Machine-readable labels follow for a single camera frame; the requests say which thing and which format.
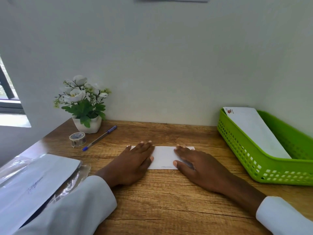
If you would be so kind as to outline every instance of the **window frame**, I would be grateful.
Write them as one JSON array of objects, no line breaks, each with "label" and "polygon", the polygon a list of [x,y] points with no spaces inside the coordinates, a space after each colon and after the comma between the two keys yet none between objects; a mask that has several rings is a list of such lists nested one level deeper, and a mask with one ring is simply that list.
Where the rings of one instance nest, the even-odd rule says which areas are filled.
[{"label": "window frame", "polygon": [[7,99],[0,99],[0,113],[25,114],[21,102],[14,96],[13,91],[0,68],[0,85],[3,87]]}]

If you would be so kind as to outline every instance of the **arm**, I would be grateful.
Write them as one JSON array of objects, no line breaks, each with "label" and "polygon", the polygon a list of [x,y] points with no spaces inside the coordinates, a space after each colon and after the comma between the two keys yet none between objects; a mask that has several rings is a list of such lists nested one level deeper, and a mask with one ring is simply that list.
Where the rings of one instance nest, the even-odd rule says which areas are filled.
[{"label": "arm", "polygon": [[280,197],[266,196],[245,180],[233,175],[210,154],[177,146],[175,153],[193,164],[174,161],[188,179],[202,188],[224,194],[249,211],[274,235],[307,235],[313,222]]},{"label": "arm", "polygon": [[111,188],[140,180],[153,161],[151,142],[131,146],[89,176],[70,194],[48,206],[14,235],[92,235],[116,208]]}]

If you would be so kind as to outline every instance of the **window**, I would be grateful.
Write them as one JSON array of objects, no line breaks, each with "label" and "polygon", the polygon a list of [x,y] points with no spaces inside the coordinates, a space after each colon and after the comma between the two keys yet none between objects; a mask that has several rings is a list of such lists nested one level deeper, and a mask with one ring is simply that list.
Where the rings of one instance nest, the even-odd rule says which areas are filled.
[{"label": "window", "polygon": [[25,114],[11,79],[0,58],[0,113]]}]

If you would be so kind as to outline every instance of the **white shirt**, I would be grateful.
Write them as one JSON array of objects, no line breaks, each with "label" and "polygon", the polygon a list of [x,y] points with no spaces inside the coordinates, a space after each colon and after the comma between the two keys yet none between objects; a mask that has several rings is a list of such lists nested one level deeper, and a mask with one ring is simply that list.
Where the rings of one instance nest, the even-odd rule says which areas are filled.
[{"label": "white shirt", "polygon": [[[92,235],[116,206],[107,183],[98,176],[89,176],[14,235]],[[273,235],[313,234],[313,222],[280,197],[266,197],[256,218]]]}]

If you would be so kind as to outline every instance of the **green plastic basket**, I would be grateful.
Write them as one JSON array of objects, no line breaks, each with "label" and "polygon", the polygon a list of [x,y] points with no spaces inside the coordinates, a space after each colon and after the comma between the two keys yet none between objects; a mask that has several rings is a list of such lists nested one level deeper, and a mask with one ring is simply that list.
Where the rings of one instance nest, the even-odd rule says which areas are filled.
[{"label": "green plastic basket", "polygon": [[292,159],[265,153],[224,109],[217,127],[252,179],[261,183],[313,186],[313,139],[267,112],[258,110],[258,113]]}]

